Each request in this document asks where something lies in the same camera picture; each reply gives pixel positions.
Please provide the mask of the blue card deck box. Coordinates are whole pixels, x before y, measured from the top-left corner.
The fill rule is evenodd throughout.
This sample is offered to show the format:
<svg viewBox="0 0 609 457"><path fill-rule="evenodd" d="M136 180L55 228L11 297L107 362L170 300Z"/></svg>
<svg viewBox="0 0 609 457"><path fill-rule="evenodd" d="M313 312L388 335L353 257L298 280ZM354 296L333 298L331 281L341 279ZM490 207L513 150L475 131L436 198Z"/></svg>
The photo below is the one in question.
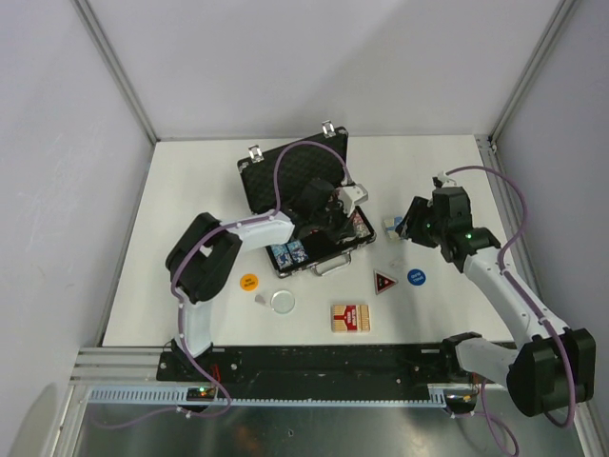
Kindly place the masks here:
<svg viewBox="0 0 609 457"><path fill-rule="evenodd" d="M389 241L395 242L401 240L401 235L398 231L398 225L403 221L401 216L392 216L383 220L383 229Z"/></svg>

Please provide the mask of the red card deck box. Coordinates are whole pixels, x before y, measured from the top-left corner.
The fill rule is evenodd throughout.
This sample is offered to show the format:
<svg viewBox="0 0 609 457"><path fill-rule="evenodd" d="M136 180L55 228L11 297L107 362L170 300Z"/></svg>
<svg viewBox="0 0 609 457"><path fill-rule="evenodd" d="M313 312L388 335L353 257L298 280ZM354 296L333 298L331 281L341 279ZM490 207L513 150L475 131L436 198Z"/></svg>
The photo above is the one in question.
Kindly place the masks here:
<svg viewBox="0 0 609 457"><path fill-rule="evenodd" d="M331 329L335 333L360 333L371 330L368 305L332 305Z"/></svg>

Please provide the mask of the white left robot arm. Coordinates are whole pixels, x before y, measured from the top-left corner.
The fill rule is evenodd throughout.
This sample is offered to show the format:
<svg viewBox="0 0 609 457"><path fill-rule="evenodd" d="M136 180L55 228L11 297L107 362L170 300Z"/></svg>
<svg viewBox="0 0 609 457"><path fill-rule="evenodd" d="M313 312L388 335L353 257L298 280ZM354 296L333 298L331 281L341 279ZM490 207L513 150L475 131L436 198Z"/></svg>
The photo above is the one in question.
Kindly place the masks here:
<svg viewBox="0 0 609 457"><path fill-rule="evenodd" d="M222 222L208 212L199 214L166 259L170 292L179 308L175 341L182 352L176 367L189 380L209 372L212 301L225 287L239 254L315 232L335 243L350 238L353 214L368 197L359 184L335 187L321 179L310 181L285 203L279 187L274 190L275 206L245 219Z"/></svg>

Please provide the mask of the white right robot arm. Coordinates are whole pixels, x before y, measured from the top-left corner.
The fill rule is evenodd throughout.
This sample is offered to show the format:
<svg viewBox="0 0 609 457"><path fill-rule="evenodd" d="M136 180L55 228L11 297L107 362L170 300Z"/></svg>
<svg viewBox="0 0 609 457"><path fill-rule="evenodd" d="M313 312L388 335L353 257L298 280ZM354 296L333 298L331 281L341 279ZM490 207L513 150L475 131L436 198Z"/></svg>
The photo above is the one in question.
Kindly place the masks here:
<svg viewBox="0 0 609 457"><path fill-rule="evenodd" d="M571 329L501 261L501 243L473 225L465 189L434 189L413 198L396 231L404 240L438 248L485 296L514 341L505 348L469 331L442 340L441 375L460 382L470 373L506 387L528 417L591 400L596 341L585 328Z"/></svg>

